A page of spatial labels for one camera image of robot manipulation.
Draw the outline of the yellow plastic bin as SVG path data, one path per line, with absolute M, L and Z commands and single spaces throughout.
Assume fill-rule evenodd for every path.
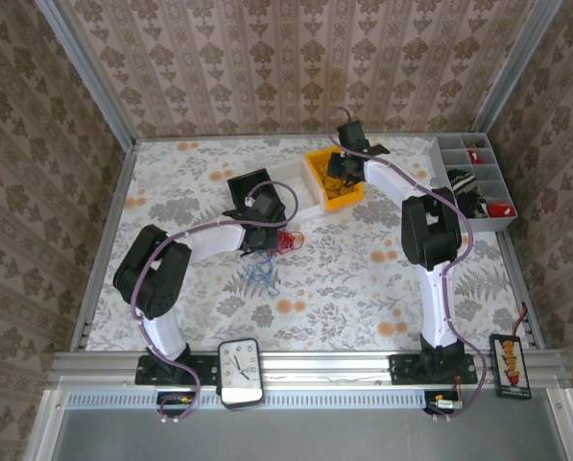
M 341 180 L 328 176 L 327 165 L 330 155 L 334 152 L 340 153 L 338 148 L 333 147 L 312 152 L 304 156 L 304 160 L 313 178 L 320 187 L 324 211 L 332 211 L 337 208 L 350 206 L 365 198 L 362 183 L 357 184 L 355 187 L 350 186 L 348 189 L 342 189 Z

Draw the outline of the white plastic bin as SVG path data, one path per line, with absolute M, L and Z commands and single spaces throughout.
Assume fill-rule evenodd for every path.
M 289 185 L 298 197 L 298 212 L 291 224 L 319 217 L 323 212 L 320 187 L 302 158 L 267 167 L 270 179 Z

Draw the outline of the black plastic bin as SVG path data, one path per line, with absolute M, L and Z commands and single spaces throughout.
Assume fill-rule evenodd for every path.
M 270 180 L 271 177 L 266 168 L 261 168 L 229 179 L 227 181 L 227 185 L 235 208 L 243 205 L 244 199 L 259 183 L 269 182 Z M 261 186 L 251 195 L 256 197 L 260 191 L 271 193 L 279 198 L 275 190 L 275 186 L 272 183 Z

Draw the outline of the floral tablecloth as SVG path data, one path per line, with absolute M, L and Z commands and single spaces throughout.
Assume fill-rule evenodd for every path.
M 145 340 L 112 279 L 140 230 L 178 232 L 217 220 L 227 181 L 327 148 L 322 135 L 144 142 L 112 246 L 87 346 L 138 351 Z M 402 252 L 400 211 L 378 189 L 290 224 L 296 248 L 266 257 L 225 253 L 193 264 L 175 307 L 196 351 L 254 337 L 265 351 L 415 350 L 422 328 L 418 274 Z

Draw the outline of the grey compartment organizer tray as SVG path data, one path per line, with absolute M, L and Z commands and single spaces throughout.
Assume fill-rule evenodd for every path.
M 468 150 L 474 150 L 483 164 L 471 164 Z M 441 133 L 433 142 L 430 158 L 438 184 L 453 190 L 475 231 L 505 231 L 515 220 L 515 205 L 484 133 Z M 515 216 L 489 218 L 487 204 L 491 203 L 513 206 Z

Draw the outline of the white rectangular analog clock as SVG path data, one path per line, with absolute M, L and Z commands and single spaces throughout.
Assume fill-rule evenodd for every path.
M 253 406 L 264 400 L 264 383 L 258 342 L 244 338 L 218 347 L 217 393 L 227 409 Z

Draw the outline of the grey metal panel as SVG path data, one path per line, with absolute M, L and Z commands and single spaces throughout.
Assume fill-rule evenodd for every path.
M 23 461 L 573 461 L 573 391 L 482 393 L 463 414 L 419 409 L 199 409 L 164 423 L 149 408 L 40 404 Z

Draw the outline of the black board with yellow connectors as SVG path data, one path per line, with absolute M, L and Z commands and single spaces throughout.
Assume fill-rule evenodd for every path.
M 530 400 L 532 391 L 520 339 L 517 336 L 492 334 L 489 349 L 496 397 Z

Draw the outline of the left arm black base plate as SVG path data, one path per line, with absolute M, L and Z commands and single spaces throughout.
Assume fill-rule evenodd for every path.
M 216 355 L 186 355 L 178 359 L 199 378 L 201 385 L 216 385 L 218 381 L 218 357 Z M 167 364 L 153 354 L 142 355 L 135 372 L 136 385 L 178 386 L 194 385 L 195 379 L 181 367 Z

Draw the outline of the aluminium frame cross rail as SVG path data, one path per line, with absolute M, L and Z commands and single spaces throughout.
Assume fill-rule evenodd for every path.
M 263 382 L 268 390 L 396 389 L 390 360 L 404 351 L 263 352 Z M 47 377 L 50 388 L 120 389 L 134 385 L 143 352 L 58 352 Z M 570 378 L 561 354 L 527 350 L 524 361 L 533 389 L 566 388 Z

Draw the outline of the aluminium side rail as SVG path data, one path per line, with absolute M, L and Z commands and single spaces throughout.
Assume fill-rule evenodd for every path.
M 546 348 L 545 341 L 537 320 L 537 315 L 526 286 L 524 276 L 517 260 L 513 241 L 510 234 L 500 231 L 496 234 L 498 245 L 504 259 L 504 264 L 510 279 L 513 294 L 519 307 L 519 316 L 523 316 L 517 328 L 521 328 L 525 334 L 527 344 L 539 350 Z
M 91 327 L 94 312 L 100 299 L 112 246 L 124 209 L 128 190 L 131 185 L 137 154 L 138 145 L 134 144 L 125 155 L 122 170 L 114 189 L 97 254 L 94 258 L 92 270 L 85 288 L 78 320 L 71 338 L 69 346 L 69 350 L 71 352 L 78 352 L 85 348 L 87 338 L 86 330 Z

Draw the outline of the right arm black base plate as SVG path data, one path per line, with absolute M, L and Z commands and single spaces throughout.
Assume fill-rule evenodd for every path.
M 397 354 L 389 357 L 389 372 L 395 385 L 476 384 L 478 376 L 471 354 L 453 362 L 432 367 L 419 354 Z

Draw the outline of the aluminium upright frame post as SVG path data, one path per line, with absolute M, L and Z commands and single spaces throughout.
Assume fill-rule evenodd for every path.
M 561 7 L 562 0 L 536 0 L 513 46 L 469 129 L 487 133 L 506 105 L 544 34 Z
M 121 111 L 116 107 L 115 99 L 107 89 L 107 81 L 101 76 L 97 61 L 90 56 L 90 52 L 83 44 L 73 20 L 60 0 L 36 0 L 36 4 L 105 117 L 115 138 L 128 154 L 134 147 L 135 136 L 127 126 Z

